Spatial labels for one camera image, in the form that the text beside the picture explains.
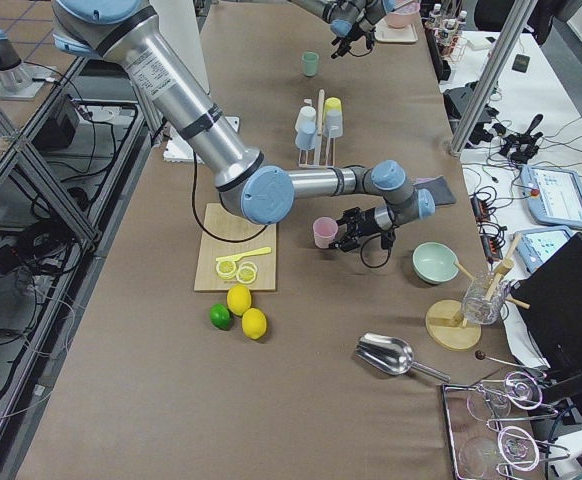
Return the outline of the lemon slice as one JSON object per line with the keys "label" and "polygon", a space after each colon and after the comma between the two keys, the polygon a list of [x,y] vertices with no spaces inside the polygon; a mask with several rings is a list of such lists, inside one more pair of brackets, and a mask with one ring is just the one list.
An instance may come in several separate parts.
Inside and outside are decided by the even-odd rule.
{"label": "lemon slice", "polygon": [[235,278],[236,280],[244,285],[250,285],[257,280],[258,267],[253,262],[243,262],[240,263]]}
{"label": "lemon slice", "polygon": [[237,263],[234,260],[218,260],[215,265],[216,274],[222,280],[233,279],[237,270]]}

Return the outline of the lemon slice right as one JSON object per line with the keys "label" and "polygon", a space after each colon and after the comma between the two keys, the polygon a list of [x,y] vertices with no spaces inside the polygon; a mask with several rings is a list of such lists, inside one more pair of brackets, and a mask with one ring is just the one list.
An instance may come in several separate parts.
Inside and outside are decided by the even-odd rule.
{"label": "lemon slice right", "polygon": [[253,262],[243,262],[240,263],[235,278],[236,280],[244,285],[250,285],[257,280],[258,267]]}

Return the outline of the pink plastic cup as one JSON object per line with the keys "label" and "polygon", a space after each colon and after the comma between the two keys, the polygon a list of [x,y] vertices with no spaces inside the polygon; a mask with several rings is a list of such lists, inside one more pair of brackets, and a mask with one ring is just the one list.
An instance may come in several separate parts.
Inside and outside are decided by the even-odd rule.
{"label": "pink plastic cup", "polygon": [[315,246],[328,249],[338,234],[339,226],[333,218],[319,217],[313,222],[312,229]]}

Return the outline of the pink bowl with ice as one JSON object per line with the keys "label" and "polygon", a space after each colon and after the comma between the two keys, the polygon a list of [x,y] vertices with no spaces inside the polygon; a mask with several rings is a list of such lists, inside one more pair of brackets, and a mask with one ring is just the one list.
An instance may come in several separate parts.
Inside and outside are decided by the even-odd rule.
{"label": "pink bowl with ice", "polygon": [[408,4],[396,6],[396,8],[388,13],[384,20],[391,28],[405,28],[412,24],[420,17],[420,2],[411,1]]}

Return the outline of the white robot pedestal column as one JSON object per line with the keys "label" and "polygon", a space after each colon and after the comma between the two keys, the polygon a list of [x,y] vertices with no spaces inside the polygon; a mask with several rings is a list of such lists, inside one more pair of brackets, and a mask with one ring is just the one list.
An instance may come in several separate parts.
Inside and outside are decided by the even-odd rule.
{"label": "white robot pedestal column", "polygon": [[153,1],[160,17],[160,32],[177,58],[209,93],[207,71],[193,1]]}

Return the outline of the aluminium frame post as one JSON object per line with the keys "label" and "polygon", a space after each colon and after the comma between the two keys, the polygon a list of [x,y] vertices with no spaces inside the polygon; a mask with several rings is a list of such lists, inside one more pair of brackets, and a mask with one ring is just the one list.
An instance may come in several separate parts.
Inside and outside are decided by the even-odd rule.
{"label": "aluminium frame post", "polygon": [[464,150],[470,134],[478,123],[481,112],[486,106],[491,92],[499,79],[504,65],[536,4],[536,0],[516,0],[513,3],[512,9],[495,42],[495,46],[491,50],[491,54],[476,84],[467,108],[449,142],[448,151],[452,156],[460,157]]}

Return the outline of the black power strip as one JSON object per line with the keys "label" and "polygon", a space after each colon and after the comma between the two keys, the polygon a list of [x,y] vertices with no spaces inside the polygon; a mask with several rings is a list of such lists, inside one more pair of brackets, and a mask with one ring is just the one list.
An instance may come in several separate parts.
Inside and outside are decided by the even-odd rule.
{"label": "black power strip", "polygon": [[494,209],[487,200],[473,194],[470,196],[470,204],[486,260],[489,263],[501,260],[506,228],[493,218]]}

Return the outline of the cream plastic tray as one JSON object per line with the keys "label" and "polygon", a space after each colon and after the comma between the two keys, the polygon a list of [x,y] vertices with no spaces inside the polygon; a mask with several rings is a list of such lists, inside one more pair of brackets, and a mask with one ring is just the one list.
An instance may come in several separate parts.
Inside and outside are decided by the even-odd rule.
{"label": "cream plastic tray", "polygon": [[375,26],[375,39],[382,44],[415,44],[418,34],[413,24],[393,28],[382,19]]}

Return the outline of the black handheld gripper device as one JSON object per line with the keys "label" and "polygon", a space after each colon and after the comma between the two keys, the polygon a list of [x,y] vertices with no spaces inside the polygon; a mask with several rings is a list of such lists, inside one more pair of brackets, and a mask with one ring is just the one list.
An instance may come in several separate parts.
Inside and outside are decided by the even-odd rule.
{"label": "black handheld gripper device", "polygon": [[539,113],[534,116],[529,127],[522,133],[508,130],[500,123],[493,125],[493,133],[502,139],[498,154],[514,164],[527,164],[539,150],[537,142],[543,136],[542,132],[535,134],[532,131],[539,126],[544,116]]}

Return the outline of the clear glass mug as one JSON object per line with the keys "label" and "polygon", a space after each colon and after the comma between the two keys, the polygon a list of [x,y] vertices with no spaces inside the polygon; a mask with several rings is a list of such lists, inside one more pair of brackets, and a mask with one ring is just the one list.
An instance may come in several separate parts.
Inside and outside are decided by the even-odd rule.
{"label": "clear glass mug", "polygon": [[464,319],[477,325],[490,325],[500,318],[500,313],[510,291],[510,283],[502,281],[495,288],[489,299],[487,291],[494,275],[490,272],[480,272],[469,285],[462,300]]}

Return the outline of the white wooden cup holder rack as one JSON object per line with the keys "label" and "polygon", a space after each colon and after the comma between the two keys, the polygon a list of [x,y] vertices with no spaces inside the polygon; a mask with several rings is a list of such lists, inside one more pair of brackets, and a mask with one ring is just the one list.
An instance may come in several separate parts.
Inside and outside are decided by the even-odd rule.
{"label": "white wooden cup holder rack", "polygon": [[304,105],[313,106],[316,109],[316,133],[317,140],[316,146],[313,150],[304,151],[298,149],[298,166],[300,168],[310,169],[310,168],[321,168],[327,166],[327,160],[322,154],[323,143],[325,141],[325,135],[323,134],[324,129],[324,102],[327,99],[326,92],[324,89],[318,90],[317,100],[305,99]]}

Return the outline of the blue teach pendant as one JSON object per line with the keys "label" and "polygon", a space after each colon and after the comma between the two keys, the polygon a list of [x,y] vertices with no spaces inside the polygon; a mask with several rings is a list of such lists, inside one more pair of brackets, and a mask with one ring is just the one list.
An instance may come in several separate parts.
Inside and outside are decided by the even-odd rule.
{"label": "blue teach pendant", "polygon": [[573,235],[569,227],[562,225],[518,231],[520,241],[516,250],[527,272],[536,271]]}
{"label": "blue teach pendant", "polygon": [[582,183],[575,171],[524,165],[520,181],[537,223],[582,231]]}

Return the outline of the wooden cutting board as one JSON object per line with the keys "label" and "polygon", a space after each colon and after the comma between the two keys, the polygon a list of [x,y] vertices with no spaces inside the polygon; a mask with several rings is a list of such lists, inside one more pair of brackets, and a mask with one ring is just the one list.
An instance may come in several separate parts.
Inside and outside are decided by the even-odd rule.
{"label": "wooden cutting board", "polygon": [[[241,217],[227,212],[220,203],[208,203],[205,208],[204,226],[211,233],[225,239],[244,239],[258,233],[262,225],[253,224]],[[256,238],[247,242],[227,243],[202,233],[198,264],[195,274],[194,290],[196,292],[227,291],[237,283],[235,278],[222,279],[216,272],[216,258],[235,255],[258,248],[270,247],[268,254],[245,257],[237,264],[251,261],[257,266],[255,281],[249,288],[257,291],[276,290],[276,247],[277,225],[268,225]]]}

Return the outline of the yellow lemon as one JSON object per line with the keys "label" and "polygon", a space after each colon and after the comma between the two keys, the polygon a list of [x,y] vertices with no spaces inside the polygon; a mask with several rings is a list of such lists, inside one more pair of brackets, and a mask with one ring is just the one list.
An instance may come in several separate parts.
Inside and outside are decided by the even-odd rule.
{"label": "yellow lemon", "polygon": [[259,340],[267,332],[267,317],[260,309],[249,308],[242,316],[241,325],[242,331],[247,338]]}
{"label": "yellow lemon", "polygon": [[241,317],[252,306],[252,296],[248,287],[237,284],[227,291],[226,303],[229,311]]}

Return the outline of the green plastic cup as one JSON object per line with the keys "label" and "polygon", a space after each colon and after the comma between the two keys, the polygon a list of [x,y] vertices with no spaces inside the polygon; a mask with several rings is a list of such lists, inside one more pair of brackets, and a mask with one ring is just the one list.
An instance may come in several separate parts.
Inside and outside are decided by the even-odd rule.
{"label": "green plastic cup", "polygon": [[302,73],[305,77],[315,77],[318,73],[319,54],[313,51],[305,51],[302,53]]}

